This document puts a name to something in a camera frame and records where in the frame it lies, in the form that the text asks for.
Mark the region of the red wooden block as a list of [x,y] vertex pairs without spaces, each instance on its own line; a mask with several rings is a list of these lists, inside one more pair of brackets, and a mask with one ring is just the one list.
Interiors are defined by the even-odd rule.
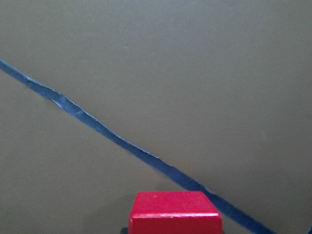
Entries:
[[137,193],[129,234],[222,234],[222,216],[202,192]]

